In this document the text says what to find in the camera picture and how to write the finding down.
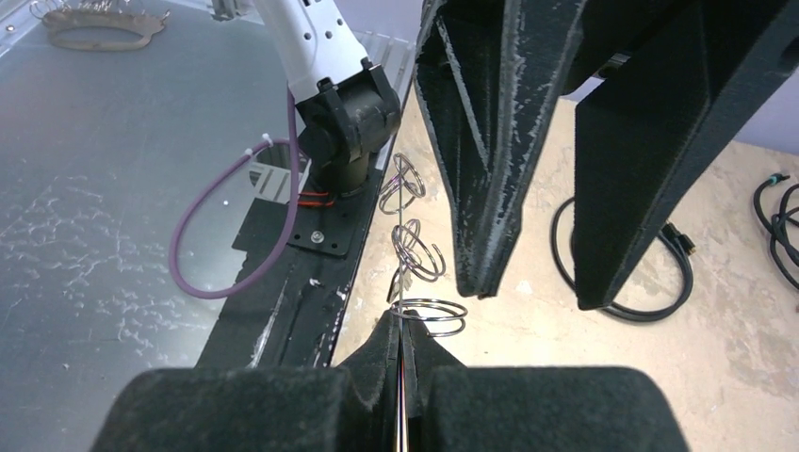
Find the beige tabletop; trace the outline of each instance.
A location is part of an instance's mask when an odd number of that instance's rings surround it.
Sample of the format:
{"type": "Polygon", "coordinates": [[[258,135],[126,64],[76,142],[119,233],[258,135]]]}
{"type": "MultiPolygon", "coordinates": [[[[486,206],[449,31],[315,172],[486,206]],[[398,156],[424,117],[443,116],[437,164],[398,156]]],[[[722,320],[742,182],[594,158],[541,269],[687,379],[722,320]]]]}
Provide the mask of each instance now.
{"type": "MultiPolygon", "coordinates": [[[[469,366],[624,365],[644,371],[665,392],[695,450],[799,450],[799,294],[768,256],[751,196],[770,174],[799,176],[799,157],[730,143],[682,200],[671,220],[696,243],[693,294],[671,318],[631,326],[581,312],[559,277],[548,245],[555,209],[573,194],[574,107],[561,101],[524,206],[522,234],[498,296],[462,299],[452,271],[447,193],[412,94],[395,152],[418,168],[428,194],[405,212],[422,223],[421,238],[444,253],[448,273],[436,283],[414,280],[405,297],[450,299],[469,309],[466,329],[438,342],[469,366]]],[[[775,206],[782,189],[767,190],[775,206]]],[[[566,245],[572,210],[562,221],[566,245]]],[[[386,309],[397,257],[389,234],[397,216],[376,212],[334,361],[368,338],[386,309]]],[[[794,234],[794,243],[799,234],[794,234]]],[[[655,243],[618,302],[653,309],[672,302],[680,275],[655,243]]]]}

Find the bolt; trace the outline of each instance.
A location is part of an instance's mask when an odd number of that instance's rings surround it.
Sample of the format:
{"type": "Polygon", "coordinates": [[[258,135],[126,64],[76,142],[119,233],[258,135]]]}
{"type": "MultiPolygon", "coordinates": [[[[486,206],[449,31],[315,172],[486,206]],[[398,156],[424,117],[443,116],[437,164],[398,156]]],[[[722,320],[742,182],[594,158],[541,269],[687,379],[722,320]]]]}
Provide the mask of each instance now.
{"type": "Polygon", "coordinates": [[[322,233],[322,231],[314,231],[311,234],[311,241],[314,243],[324,242],[324,234],[322,233]]]}

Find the black cable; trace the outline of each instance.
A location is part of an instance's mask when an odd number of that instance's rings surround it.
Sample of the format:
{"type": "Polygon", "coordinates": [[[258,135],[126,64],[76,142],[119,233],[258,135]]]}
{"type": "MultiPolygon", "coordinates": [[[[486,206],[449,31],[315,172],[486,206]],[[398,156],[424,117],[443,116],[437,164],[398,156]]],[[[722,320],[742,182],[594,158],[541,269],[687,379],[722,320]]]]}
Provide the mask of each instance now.
{"type": "MultiPolygon", "coordinates": [[[[561,274],[561,278],[563,278],[573,291],[576,291],[577,286],[575,285],[574,279],[572,279],[566,271],[566,267],[561,259],[561,253],[558,251],[558,225],[561,222],[563,211],[572,203],[574,203],[574,198],[569,198],[555,211],[555,216],[552,218],[552,224],[549,228],[549,247],[552,250],[552,257],[555,259],[555,266],[558,268],[558,273],[561,274]]],[[[681,233],[672,223],[666,223],[666,225],[663,226],[658,234],[658,239],[663,242],[663,245],[665,245],[675,257],[679,265],[679,270],[682,273],[682,290],[677,300],[671,306],[658,309],[657,311],[638,311],[622,306],[614,301],[611,302],[611,305],[607,308],[603,308],[602,312],[628,322],[651,323],[663,320],[669,315],[672,315],[680,306],[688,301],[693,290],[693,270],[691,269],[691,262],[689,262],[688,256],[694,253],[695,245],[687,235],[681,233]]]]}
{"type": "Polygon", "coordinates": [[[760,197],[766,187],[775,186],[787,181],[789,178],[791,177],[785,174],[772,174],[771,177],[766,179],[766,181],[760,184],[758,189],[755,190],[755,194],[752,197],[752,204],[755,205],[755,213],[758,214],[760,223],[762,223],[763,227],[766,228],[766,231],[769,233],[769,252],[772,255],[776,267],[779,269],[780,273],[782,273],[782,276],[788,280],[788,283],[799,290],[799,281],[796,281],[796,278],[791,275],[785,267],[785,263],[783,263],[782,259],[779,257],[779,254],[776,253],[776,244],[779,243],[788,254],[793,264],[799,267],[799,250],[791,243],[791,240],[788,238],[787,230],[788,224],[799,227],[799,221],[791,218],[794,214],[799,212],[799,207],[788,210],[788,201],[793,192],[799,190],[799,184],[795,184],[785,190],[785,193],[782,195],[782,200],[779,202],[779,211],[775,215],[772,215],[771,220],[766,218],[763,213],[763,205],[760,202],[760,197]]]}

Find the scratched metal surface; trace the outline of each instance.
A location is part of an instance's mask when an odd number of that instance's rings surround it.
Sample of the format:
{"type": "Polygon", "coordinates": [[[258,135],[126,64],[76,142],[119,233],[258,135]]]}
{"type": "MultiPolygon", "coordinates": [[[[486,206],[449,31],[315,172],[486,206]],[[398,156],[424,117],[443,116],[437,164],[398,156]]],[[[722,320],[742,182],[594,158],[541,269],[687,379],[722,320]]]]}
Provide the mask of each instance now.
{"type": "MultiPolygon", "coordinates": [[[[57,49],[38,27],[0,58],[0,450],[86,450],[115,394],[194,365],[217,319],[171,282],[171,229],[260,133],[285,134],[285,78],[262,25],[169,8],[139,52],[57,49]]],[[[249,190],[242,174],[190,229],[195,283],[235,279],[249,190]]]]}

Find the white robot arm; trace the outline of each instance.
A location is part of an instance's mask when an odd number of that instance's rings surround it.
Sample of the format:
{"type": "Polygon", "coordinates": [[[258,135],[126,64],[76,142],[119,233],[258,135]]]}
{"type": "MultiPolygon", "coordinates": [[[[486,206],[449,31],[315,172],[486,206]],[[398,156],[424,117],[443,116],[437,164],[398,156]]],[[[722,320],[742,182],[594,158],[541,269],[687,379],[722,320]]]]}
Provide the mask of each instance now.
{"type": "Polygon", "coordinates": [[[369,155],[400,127],[400,100],[334,0],[254,0],[275,39],[305,122],[311,176],[336,194],[359,189],[369,155]]]}

